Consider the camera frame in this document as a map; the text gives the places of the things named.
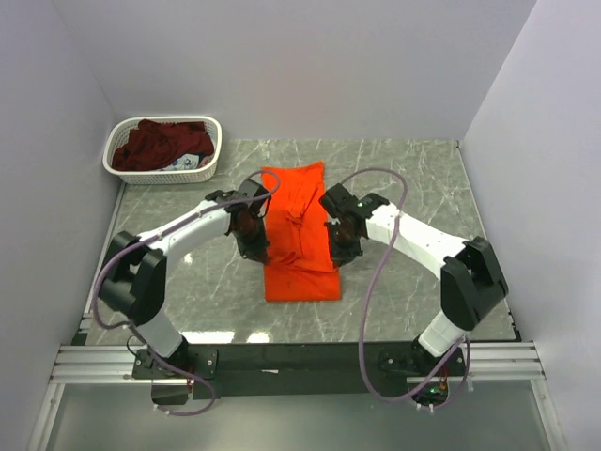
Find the orange polo shirt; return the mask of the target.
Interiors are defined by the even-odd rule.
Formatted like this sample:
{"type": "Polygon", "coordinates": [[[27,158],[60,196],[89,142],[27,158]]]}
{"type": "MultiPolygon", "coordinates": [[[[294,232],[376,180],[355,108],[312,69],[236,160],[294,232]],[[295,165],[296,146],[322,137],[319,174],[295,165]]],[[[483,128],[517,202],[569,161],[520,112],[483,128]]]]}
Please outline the orange polo shirt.
{"type": "Polygon", "coordinates": [[[338,301],[341,276],[329,251],[324,164],[263,168],[263,185],[274,190],[265,219],[268,264],[264,296],[269,303],[338,301]]]}

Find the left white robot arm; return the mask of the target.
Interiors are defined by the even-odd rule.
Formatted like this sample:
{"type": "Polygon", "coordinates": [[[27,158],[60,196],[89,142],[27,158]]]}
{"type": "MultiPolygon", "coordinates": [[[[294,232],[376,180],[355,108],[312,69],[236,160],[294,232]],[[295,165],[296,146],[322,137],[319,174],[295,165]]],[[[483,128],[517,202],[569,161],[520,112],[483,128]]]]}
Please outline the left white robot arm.
{"type": "Polygon", "coordinates": [[[244,259],[265,264],[270,242],[264,217],[273,192],[246,179],[233,191],[217,190],[171,222],[138,235],[113,236],[95,297],[126,317],[106,330],[126,327],[148,346],[154,366],[168,378],[193,371],[189,343],[164,308],[167,276],[195,248],[221,236],[236,239],[244,259]]]}

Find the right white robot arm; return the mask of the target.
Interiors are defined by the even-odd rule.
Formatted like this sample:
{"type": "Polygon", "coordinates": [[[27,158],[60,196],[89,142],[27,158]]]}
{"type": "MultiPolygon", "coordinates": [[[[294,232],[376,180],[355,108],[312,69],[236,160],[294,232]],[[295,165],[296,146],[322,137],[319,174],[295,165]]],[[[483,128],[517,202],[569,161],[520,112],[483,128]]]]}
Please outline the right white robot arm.
{"type": "Polygon", "coordinates": [[[361,240],[366,239],[391,244],[439,280],[439,312],[414,339],[404,358],[419,373],[436,373],[452,345],[508,294],[494,249],[483,237],[468,240],[447,234],[404,213],[378,194],[358,198],[340,183],[326,191],[319,204],[332,218],[326,228],[334,266],[360,257],[361,240]]]}

